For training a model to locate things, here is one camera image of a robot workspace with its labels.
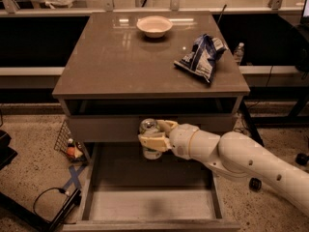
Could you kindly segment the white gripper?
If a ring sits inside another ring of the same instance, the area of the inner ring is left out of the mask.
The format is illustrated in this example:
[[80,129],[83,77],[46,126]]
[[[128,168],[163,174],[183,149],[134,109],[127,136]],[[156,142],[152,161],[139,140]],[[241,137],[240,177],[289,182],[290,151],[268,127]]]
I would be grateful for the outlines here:
[[190,160],[190,141],[199,128],[189,124],[178,125],[176,121],[171,120],[158,120],[157,123],[160,130],[169,136],[169,139],[164,134],[139,135],[138,138],[142,146],[159,152],[171,149],[175,156]]

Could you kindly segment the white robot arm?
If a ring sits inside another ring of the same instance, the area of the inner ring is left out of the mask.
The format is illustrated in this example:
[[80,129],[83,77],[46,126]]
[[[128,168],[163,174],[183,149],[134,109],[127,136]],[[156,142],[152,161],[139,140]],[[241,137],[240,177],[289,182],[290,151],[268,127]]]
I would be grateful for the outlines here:
[[201,162],[226,179],[258,178],[309,215],[309,173],[278,158],[245,134],[230,131],[217,135],[189,124],[145,119],[140,123],[138,139],[149,160],[171,151],[181,159]]

